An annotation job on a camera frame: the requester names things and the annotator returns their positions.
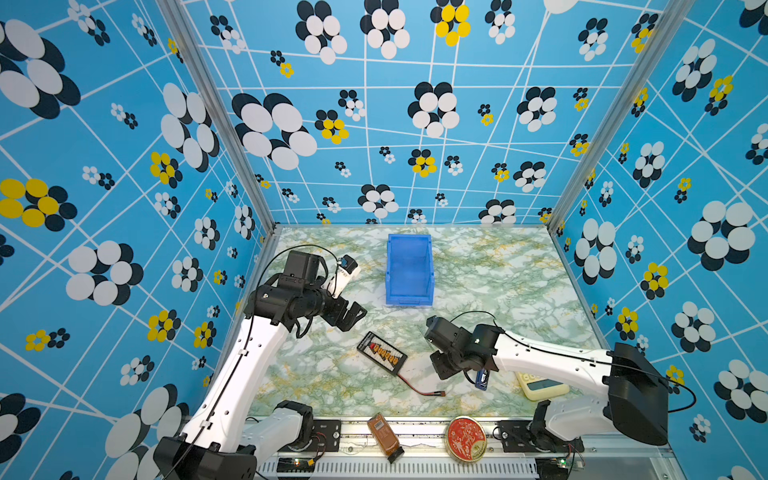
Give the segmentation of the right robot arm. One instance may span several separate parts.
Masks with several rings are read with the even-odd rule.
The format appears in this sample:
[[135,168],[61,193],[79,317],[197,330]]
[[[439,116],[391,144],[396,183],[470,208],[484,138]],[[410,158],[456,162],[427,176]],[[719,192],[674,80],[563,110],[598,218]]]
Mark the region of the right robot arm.
[[542,452],[582,450],[585,435],[618,432],[652,446],[668,442],[669,380],[634,347],[585,350],[514,336],[498,325],[468,331],[445,318],[426,321],[430,361],[442,380],[458,373],[487,384],[493,372],[526,373],[581,391],[581,396],[537,404],[533,419],[513,438]]

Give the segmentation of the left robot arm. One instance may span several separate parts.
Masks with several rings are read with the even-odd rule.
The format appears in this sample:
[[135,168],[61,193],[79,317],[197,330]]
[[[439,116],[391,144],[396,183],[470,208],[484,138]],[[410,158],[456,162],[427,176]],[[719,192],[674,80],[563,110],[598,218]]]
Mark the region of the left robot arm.
[[248,298],[232,350],[202,405],[180,433],[159,441],[153,459],[165,479],[254,479],[281,448],[301,446],[312,435],[311,407],[283,401],[243,443],[246,418],[263,377],[299,318],[322,317],[349,331],[366,311],[341,295],[359,273],[340,269],[331,279],[275,274]]

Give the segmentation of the round red tin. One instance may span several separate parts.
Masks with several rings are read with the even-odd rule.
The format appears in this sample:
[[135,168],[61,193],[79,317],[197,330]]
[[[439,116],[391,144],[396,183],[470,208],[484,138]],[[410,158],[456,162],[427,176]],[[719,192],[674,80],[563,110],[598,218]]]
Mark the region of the round red tin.
[[463,463],[478,462],[487,449],[487,435],[482,426],[470,417],[451,420],[444,434],[445,448],[455,460]]

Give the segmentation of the brown rectangular box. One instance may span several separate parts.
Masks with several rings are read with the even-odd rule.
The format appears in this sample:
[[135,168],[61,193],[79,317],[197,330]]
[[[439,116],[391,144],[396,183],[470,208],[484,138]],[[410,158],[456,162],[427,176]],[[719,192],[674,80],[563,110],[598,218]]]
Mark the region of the brown rectangular box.
[[381,413],[371,417],[367,421],[367,426],[390,464],[396,462],[404,454],[398,437]]

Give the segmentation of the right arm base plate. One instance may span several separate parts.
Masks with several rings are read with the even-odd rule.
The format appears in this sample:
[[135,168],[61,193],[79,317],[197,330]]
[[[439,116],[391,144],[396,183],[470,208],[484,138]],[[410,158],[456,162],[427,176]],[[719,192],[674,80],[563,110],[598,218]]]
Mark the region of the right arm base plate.
[[536,420],[501,420],[496,423],[492,437],[501,442],[505,453],[569,454],[585,450],[581,438],[562,440]]

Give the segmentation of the blue plastic bin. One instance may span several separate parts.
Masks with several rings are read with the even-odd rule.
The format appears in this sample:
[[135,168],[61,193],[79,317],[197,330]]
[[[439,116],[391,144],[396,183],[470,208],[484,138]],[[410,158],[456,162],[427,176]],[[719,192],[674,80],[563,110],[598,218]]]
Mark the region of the blue plastic bin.
[[435,270],[430,235],[388,236],[385,290],[388,306],[433,305]]

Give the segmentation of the cream calculator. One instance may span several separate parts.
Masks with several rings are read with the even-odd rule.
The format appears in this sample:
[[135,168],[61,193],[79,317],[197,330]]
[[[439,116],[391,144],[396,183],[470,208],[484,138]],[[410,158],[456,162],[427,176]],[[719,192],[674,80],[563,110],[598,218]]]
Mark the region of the cream calculator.
[[516,372],[516,378],[524,396],[531,401],[549,400],[570,392],[566,384],[529,373]]

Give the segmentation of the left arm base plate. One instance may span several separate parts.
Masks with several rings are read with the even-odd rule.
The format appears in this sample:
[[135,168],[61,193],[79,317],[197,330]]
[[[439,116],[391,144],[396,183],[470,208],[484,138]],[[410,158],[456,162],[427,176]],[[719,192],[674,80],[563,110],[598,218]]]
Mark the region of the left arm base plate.
[[298,452],[338,452],[341,439],[342,421],[339,419],[317,419],[312,426],[309,441]]

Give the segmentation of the aluminium front rail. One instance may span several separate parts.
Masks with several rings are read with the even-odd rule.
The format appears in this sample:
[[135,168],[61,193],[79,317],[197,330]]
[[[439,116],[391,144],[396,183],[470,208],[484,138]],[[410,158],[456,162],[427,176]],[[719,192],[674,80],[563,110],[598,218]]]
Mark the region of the aluminium front rail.
[[[249,443],[259,421],[246,419],[243,443]],[[453,459],[445,448],[449,424],[440,419],[389,419],[404,454],[390,464],[364,418],[342,421],[338,452],[298,452],[288,445],[266,460],[254,479],[680,479],[682,469],[668,447],[646,446],[617,435],[582,439],[583,453],[505,453],[492,437],[499,419],[480,419],[487,435],[484,456],[475,463]],[[140,475],[155,466],[147,453]]]

